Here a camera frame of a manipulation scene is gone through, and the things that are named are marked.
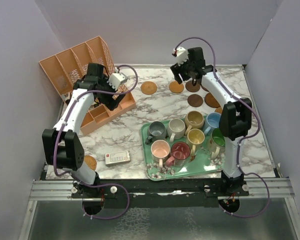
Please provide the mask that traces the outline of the dark walnut wooden coaster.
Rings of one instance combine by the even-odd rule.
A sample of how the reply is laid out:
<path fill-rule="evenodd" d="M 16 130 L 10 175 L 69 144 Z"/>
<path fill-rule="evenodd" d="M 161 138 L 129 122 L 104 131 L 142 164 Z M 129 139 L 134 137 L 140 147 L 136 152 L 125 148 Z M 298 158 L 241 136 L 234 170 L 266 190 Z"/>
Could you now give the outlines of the dark walnut wooden coaster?
<path fill-rule="evenodd" d="M 193 85 L 192 81 L 187 81 L 185 84 L 185 88 L 187 91 L 191 93 L 198 92 L 201 89 L 201 86 L 197 83 L 196 85 Z"/>

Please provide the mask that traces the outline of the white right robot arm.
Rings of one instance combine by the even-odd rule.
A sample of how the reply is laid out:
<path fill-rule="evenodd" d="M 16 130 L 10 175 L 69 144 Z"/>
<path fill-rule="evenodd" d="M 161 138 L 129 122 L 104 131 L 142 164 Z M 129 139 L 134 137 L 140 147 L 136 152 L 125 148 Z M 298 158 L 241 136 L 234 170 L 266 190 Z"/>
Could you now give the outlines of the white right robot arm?
<path fill-rule="evenodd" d="M 222 106 L 219 129 L 225 137 L 225 163 L 219 189 L 230 196 L 237 191 L 237 182 L 243 181 L 243 174 L 238 168 L 241 161 L 238 147 L 239 140 L 248 135 L 252 126 L 252 102 L 234 93 L 221 80 L 213 65 L 206 65 L 201 47 L 185 49 L 179 46 L 172 55 L 176 58 L 176 64 L 170 69 L 178 84 L 192 79 L 194 84 L 206 88 Z"/>

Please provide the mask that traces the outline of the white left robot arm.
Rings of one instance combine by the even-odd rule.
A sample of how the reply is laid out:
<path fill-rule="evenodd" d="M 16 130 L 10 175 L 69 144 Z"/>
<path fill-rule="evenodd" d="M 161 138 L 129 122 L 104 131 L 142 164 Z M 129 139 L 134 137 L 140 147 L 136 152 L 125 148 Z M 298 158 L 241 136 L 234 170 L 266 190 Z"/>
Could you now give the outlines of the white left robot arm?
<path fill-rule="evenodd" d="M 83 191 L 91 198 L 100 193 L 100 180 L 98 174 L 84 161 L 85 151 L 78 134 L 95 100 L 111 111 L 118 107 L 126 95 L 125 92 L 118 92 L 119 87 L 128 80 L 127 76 L 117 70 L 106 75 L 104 69 L 98 63 L 88 64 L 87 73 L 73 85 L 70 102 L 62 117 L 52 129 L 45 129 L 42 133 L 46 162 L 53 166 L 55 175 L 72 175 L 84 184 Z"/>

